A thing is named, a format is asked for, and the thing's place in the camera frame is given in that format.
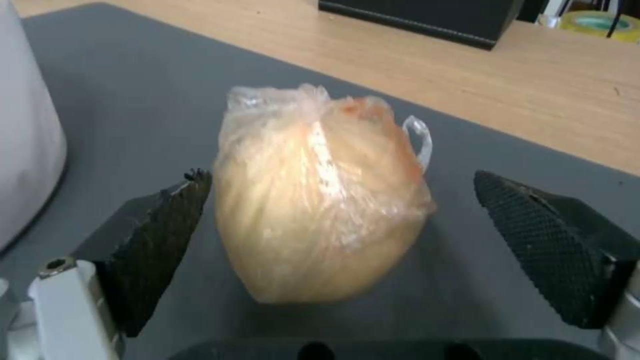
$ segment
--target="textured gripper pad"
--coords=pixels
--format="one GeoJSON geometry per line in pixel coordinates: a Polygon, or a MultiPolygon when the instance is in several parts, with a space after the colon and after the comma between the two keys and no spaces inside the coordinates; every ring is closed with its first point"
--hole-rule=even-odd
{"type": "Polygon", "coordinates": [[[476,197],[535,287],[564,322],[604,325],[640,245],[580,200],[478,171],[476,197]]]}
{"type": "Polygon", "coordinates": [[[129,337],[140,333],[171,283],[211,190],[209,172],[184,177],[127,201],[74,252],[96,264],[111,316],[129,337]]]}

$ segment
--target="plastic bag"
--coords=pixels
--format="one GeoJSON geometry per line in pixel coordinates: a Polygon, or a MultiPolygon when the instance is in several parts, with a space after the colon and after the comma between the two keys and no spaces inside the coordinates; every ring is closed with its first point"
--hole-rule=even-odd
{"type": "Polygon", "coordinates": [[[370,288],[412,246],[435,203],[390,107],[324,88],[235,88],[214,164],[216,221],[236,274],[263,303],[325,302],[370,288]]]}

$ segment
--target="clear plastic bag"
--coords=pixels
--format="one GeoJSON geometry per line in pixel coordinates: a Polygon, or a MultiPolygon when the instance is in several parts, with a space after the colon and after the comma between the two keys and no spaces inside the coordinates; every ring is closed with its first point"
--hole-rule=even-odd
{"type": "Polygon", "coordinates": [[[214,164],[216,220],[234,270],[263,303],[341,300],[370,288],[412,246],[435,203],[431,137],[366,97],[324,88],[235,88],[214,164]]]}

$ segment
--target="yellow tape roll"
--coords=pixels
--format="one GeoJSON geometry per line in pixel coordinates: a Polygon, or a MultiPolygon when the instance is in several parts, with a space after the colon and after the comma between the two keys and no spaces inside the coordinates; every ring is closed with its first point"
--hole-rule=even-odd
{"type": "MultiPolygon", "coordinates": [[[[613,18],[614,15],[607,12],[591,10],[569,12],[562,16],[560,28],[597,37],[606,37],[613,24],[613,18]]],[[[611,37],[624,42],[640,42],[640,20],[622,15],[618,26],[616,26],[616,31],[611,37]]]]}

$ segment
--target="white object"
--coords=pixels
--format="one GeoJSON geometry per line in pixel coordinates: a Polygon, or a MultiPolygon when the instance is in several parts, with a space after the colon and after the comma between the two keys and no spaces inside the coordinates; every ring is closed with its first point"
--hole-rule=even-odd
{"type": "Polygon", "coordinates": [[[29,297],[44,360],[118,359],[118,335],[101,315],[106,304],[96,286],[95,266],[88,261],[31,283],[29,297]]]}
{"type": "Polygon", "coordinates": [[[38,213],[67,143],[20,19],[0,0],[0,249],[38,213]]]}

